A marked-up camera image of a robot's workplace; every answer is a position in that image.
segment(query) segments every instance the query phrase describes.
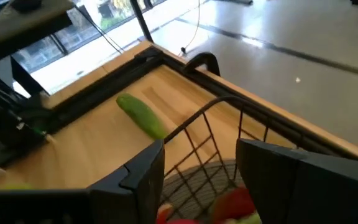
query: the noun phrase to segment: green vegetable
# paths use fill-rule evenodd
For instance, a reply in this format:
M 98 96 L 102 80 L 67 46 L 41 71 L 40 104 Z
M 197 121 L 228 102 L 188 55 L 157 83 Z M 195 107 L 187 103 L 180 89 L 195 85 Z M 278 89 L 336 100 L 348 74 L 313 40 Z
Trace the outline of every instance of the green vegetable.
M 29 184 L 10 184 L 5 185 L 1 190 L 32 190 L 33 188 Z
M 243 218 L 237 221 L 237 224 L 261 224 L 262 221 L 260 220 L 259 214 L 255 212 L 254 214 L 250 215 L 247 218 Z
M 117 97 L 118 106 L 154 140 L 163 139 L 167 131 L 152 109 L 140 99 L 124 93 Z

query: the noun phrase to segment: green cucumber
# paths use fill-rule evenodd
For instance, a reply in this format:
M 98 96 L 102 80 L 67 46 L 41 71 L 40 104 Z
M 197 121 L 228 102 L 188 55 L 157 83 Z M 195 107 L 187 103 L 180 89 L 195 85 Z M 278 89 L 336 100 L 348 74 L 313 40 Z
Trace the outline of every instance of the green cucumber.
M 118 106 L 154 140 L 164 139 L 167 136 L 167 131 L 161 120 L 140 99 L 123 93 L 117 97 Z
M 253 213 L 252 215 L 248 216 L 247 218 L 243 218 L 237 221 L 237 224 L 261 224 L 262 221 L 259 217 L 257 212 Z

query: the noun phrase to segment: cucumber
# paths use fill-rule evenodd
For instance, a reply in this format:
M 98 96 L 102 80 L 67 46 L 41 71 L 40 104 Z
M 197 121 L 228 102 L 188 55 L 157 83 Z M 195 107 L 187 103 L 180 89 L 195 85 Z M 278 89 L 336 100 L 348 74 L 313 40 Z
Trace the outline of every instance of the cucumber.
M 164 139 L 168 132 L 152 109 L 140 99 L 123 93 L 117 97 L 118 106 L 154 140 Z
M 29 184 L 9 184 L 1 188 L 1 190 L 33 190 Z

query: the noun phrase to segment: red vegetable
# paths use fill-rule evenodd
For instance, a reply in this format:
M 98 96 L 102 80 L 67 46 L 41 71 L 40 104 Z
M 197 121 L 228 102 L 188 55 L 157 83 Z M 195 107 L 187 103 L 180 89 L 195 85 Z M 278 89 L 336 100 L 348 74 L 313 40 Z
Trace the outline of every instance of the red vegetable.
M 256 211 L 248 189 L 238 187 L 231 192 L 218 196 L 214 202 L 211 221 L 213 224 L 223 223 L 228 219 L 240 219 Z
M 173 207 L 170 204 L 163 204 L 158 208 L 156 224 L 198 224 L 194 220 L 175 220 L 167 222 L 167 218 L 173 212 Z

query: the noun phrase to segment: black bracket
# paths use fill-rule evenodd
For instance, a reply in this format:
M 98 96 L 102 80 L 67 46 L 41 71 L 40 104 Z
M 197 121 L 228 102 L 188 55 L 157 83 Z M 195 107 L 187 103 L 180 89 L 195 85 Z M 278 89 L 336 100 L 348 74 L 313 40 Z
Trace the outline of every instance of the black bracket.
M 254 3 L 253 0 L 220 0 L 220 1 L 233 2 L 233 3 L 242 4 L 242 5 L 246 5 L 246 6 L 251 6 Z
M 149 47 L 148 49 L 142 51 L 141 53 L 135 55 L 135 58 L 145 59 L 145 62 L 149 61 L 151 58 L 158 57 L 163 55 L 163 51 L 155 47 Z
M 183 68 L 183 72 L 187 73 L 196 69 L 199 66 L 206 65 L 206 69 L 209 72 L 217 76 L 221 76 L 221 71 L 219 70 L 218 60 L 216 59 L 215 55 L 209 52 L 203 52 L 195 57 L 193 57 Z

